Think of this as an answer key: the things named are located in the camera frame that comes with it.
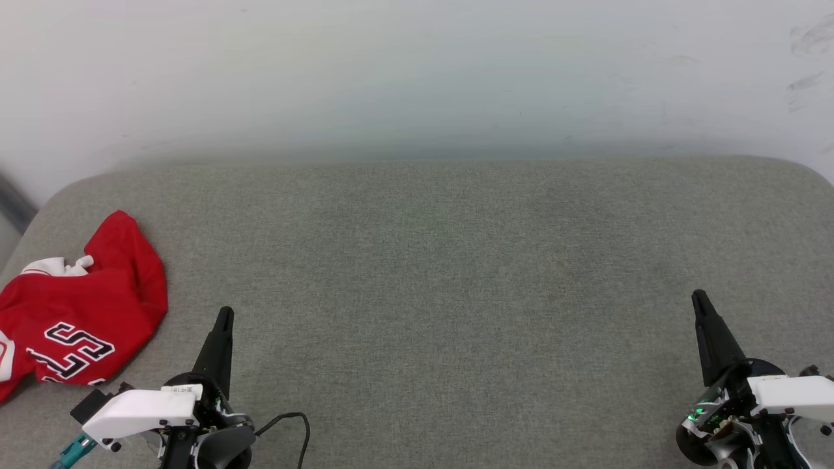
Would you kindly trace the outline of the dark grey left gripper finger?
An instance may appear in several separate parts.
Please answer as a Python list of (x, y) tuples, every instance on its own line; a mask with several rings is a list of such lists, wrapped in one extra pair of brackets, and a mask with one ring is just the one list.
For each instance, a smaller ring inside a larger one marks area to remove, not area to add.
[(234, 320), (235, 312), (231, 307), (220, 308), (192, 369), (199, 381), (210, 382), (226, 399), (230, 397), (231, 389)]

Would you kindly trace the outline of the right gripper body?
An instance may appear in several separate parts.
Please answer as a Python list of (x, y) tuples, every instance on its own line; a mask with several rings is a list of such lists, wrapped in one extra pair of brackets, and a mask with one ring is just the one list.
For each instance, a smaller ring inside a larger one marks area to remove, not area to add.
[(680, 453), (715, 468), (811, 468), (792, 434), (799, 416), (753, 408), (750, 378), (784, 378), (765, 360), (701, 365), (706, 391), (676, 428)]

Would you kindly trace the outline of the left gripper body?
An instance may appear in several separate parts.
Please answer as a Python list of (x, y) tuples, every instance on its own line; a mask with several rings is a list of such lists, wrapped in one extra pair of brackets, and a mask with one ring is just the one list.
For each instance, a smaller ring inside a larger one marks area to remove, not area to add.
[(252, 419), (233, 412), (231, 374), (186, 372), (168, 380), (171, 391), (193, 391), (193, 410), (182, 423), (165, 423), (159, 431), (161, 468), (247, 468), (256, 437)]

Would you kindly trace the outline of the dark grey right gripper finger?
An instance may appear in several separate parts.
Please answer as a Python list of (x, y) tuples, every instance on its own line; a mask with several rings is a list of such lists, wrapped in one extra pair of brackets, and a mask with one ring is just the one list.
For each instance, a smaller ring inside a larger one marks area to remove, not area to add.
[(701, 376), (705, 387), (717, 384), (736, 389), (747, 377), (750, 365), (733, 333), (706, 291), (692, 292)]

